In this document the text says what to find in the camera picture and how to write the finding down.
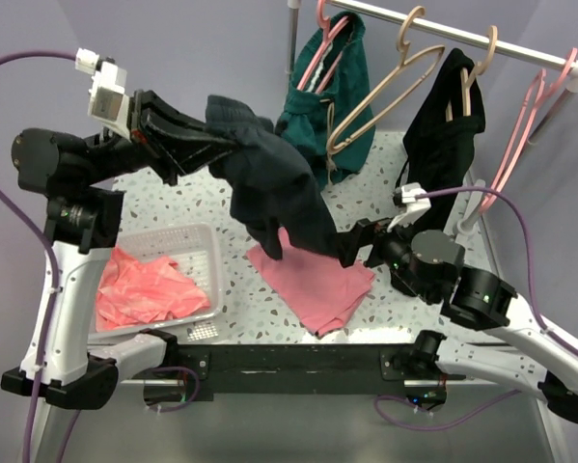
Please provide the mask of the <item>dark navy shorts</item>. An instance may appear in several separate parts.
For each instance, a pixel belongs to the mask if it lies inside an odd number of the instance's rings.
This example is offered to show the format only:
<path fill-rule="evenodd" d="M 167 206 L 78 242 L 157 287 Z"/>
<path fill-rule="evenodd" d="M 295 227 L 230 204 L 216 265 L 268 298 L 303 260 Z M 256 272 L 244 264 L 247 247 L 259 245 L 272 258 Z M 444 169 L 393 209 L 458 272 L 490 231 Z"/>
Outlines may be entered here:
<path fill-rule="evenodd" d="M 210 95 L 206 103 L 209 132 L 237 143 L 237 149 L 211 163 L 213 177 L 232 188 L 230 215 L 275 260 L 283 258 L 279 230 L 299 249 L 335 258 L 335 222 L 309 163 L 273 122 L 257 116 L 243 102 Z"/>

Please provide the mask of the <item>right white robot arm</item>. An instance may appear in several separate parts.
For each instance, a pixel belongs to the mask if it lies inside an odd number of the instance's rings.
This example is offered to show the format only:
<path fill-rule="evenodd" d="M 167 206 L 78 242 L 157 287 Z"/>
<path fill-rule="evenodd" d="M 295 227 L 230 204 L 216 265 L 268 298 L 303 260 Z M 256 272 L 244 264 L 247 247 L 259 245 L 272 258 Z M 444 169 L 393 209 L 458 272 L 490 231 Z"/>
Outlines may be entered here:
<path fill-rule="evenodd" d="M 358 221 L 338 233 L 341 266 L 354 264 L 370 247 L 369 268 L 385 264 L 393 283 L 428 305 L 437 305 L 451 323 L 484 333 L 514 347 L 503 352 L 472 346 L 432 330 L 390 358 L 395 368 L 420 378 L 463 375 L 532 395 L 558 417 L 578 424 L 578 340 L 542 328 L 524 296 L 490 271 L 465 264 L 465 249 L 442 231 L 409 238 L 390 220 Z"/>

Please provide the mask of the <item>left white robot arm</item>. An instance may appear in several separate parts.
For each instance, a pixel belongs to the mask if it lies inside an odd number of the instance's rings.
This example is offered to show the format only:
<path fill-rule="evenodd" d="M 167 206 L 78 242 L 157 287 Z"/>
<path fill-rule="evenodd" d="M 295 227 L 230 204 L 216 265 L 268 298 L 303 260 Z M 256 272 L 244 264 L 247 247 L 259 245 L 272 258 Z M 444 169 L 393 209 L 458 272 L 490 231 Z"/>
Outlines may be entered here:
<path fill-rule="evenodd" d="M 66 410 L 97 410 L 118 384 L 145 370 L 169 378 L 179 344 L 165 322 L 127 328 L 116 345 L 90 349 L 96 291 L 117 243 L 124 195 L 106 179 L 150 168 L 168 185 L 237 149 L 233 140 L 163 101 L 152 91 L 91 94 L 89 113 L 102 124 L 80 138 L 48 129 L 22 131 L 12 146 L 19 187 L 43 195 L 44 288 L 34 335 L 1 388 Z"/>

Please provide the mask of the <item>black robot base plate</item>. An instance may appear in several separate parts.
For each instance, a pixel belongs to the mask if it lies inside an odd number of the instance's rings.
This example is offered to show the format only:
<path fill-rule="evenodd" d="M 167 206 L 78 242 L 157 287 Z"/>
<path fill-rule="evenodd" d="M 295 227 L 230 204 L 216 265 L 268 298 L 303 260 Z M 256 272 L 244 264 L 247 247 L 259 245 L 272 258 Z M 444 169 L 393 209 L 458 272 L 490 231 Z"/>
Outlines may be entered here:
<path fill-rule="evenodd" d="M 414 371 L 407 344 L 180 344 L 161 365 L 197 400 L 216 395 L 391 395 L 412 383 L 441 387 L 440 372 Z"/>

